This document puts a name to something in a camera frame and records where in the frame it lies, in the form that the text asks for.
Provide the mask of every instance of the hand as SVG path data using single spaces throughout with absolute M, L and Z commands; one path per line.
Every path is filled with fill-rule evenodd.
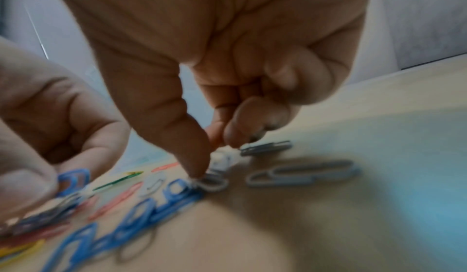
M 348 76 L 368 0 L 64 0 L 125 118 L 192 176 L 209 153 L 289 123 Z M 188 65 L 215 108 L 204 131 L 186 113 Z
M 129 126 L 67 70 L 0 38 L 0 222 L 57 193 L 57 174 L 92 178 L 123 153 Z

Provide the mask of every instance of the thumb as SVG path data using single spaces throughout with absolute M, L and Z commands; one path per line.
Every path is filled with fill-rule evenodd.
M 157 53 L 142 59 L 89 40 L 128 123 L 143 139 L 174 154 L 190 177 L 204 175 L 212 149 L 206 132 L 187 113 L 178 62 Z
M 57 188 L 54 168 L 0 119 L 0 222 L 39 207 Z

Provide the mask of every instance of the yellow paper clip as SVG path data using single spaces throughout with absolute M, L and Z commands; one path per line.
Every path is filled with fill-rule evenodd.
M 38 240 L 36 242 L 28 243 L 14 248 L 2 248 L 0 249 L 0 268 L 5 267 L 13 262 L 21 260 L 35 252 L 37 252 L 45 243 L 45 239 Z

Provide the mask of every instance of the wooden table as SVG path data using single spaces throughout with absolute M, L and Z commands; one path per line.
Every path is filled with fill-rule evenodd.
M 466 58 L 347 86 L 266 139 L 292 140 L 293 149 L 254 159 L 235 153 L 228 190 L 82 271 L 467 271 L 466 88 Z M 303 187 L 244 182 L 277 164 L 336 158 L 353 159 L 363 175 Z M 166 173 L 185 176 L 180 167 Z M 137 201 L 98 220 L 99 234 Z M 38 271 L 61 239 L 4 271 Z

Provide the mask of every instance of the table surface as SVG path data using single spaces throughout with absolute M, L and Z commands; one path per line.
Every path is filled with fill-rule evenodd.
M 260 158 L 232 153 L 226 191 L 81 270 L 467 271 L 466 87 L 465 57 L 347 86 L 265 140 L 291 140 L 293 149 Z M 244 182 L 278 164 L 337 158 L 354 160 L 363 174 L 302 187 Z M 102 192 L 101 203 L 158 165 L 135 168 L 145 173 Z M 167 182 L 186 176 L 179 166 L 166 173 Z M 161 191 L 154 197 L 162 203 Z M 99 219 L 99 235 L 137 201 Z M 75 217 L 73 229 L 85 218 Z M 3 271 L 38 271 L 63 238 Z

